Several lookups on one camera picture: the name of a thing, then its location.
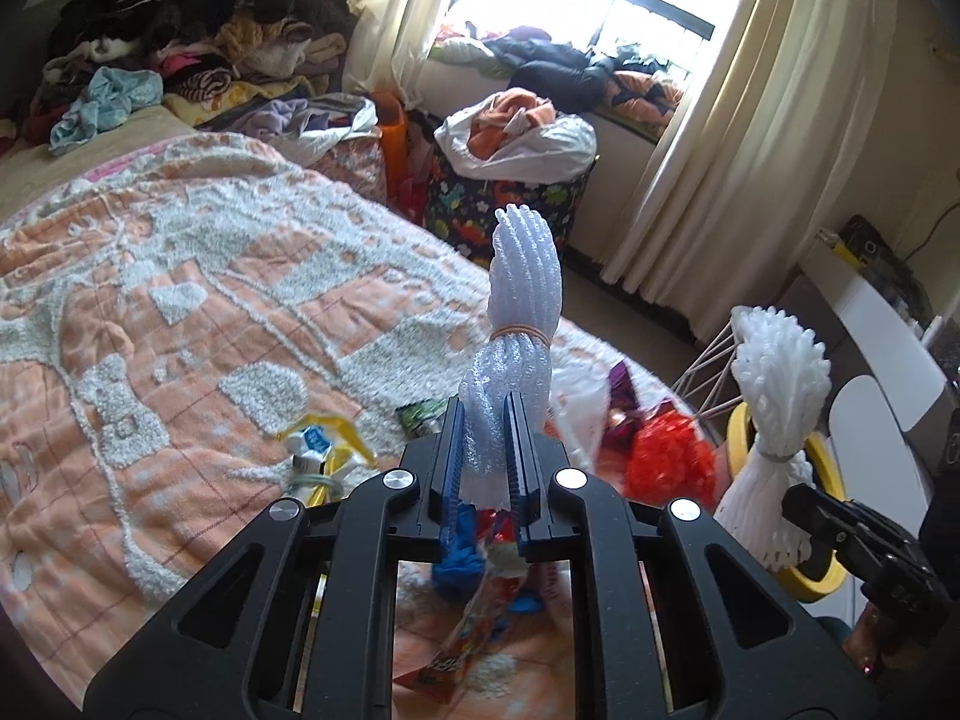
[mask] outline peach bedspread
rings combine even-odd
[[[339,413],[388,466],[404,442],[392,410],[456,391],[488,333],[486,274],[346,185],[234,134],[153,151],[0,232],[0,602],[78,703],[280,494],[272,432]],[[555,365],[577,359],[621,356],[563,322]],[[641,400],[665,396],[631,365]],[[408,619],[397,669],[426,662],[456,613]],[[508,696],[441,709],[398,694],[401,713],[568,714],[569,675],[552,671],[568,650],[544,616],[496,646],[519,658]]]

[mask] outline curtain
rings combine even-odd
[[[359,14],[344,89],[386,91],[407,107],[419,103],[419,74],[450,0],[347,0]]]
[[[836,201],[886,76],[896,0],[740,0],[604,258],[602,277],[708,341],[769,300]]]

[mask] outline orange bag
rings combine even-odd
[[[387,200],[395,205],[400,184],[407,178],[407,116],[400,101],[387,92],[373,92],[370,99],[376,106],[380,127],[380,147],[387,170]]]

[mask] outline white plastic bag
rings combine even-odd
[[[553,371],[548,412],[572,466],[593,471],[608,408],[610,381],[603,371],[588,365]]]
[[[457,175],[480,181],[555,184],[572,181],[592,165],[597,153],[593,127],[579,116],[563,114],[558,114],[553,124],[524,132],[490,159],[477,159],[467,148],[470,123],[496,96],[451,114],[434,132],[437,145]]]

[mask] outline patterned fabric basket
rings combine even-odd
[[[457,175],[443,151],[436,149],[427,185],[424,227],[467,259],[488,268],[493,259],[494,212],[509,203],[528,205],[550,226],[557,255],[563,258],[577,206],[595,165],[596,159],[573,181],[557,184],[479,181]]]

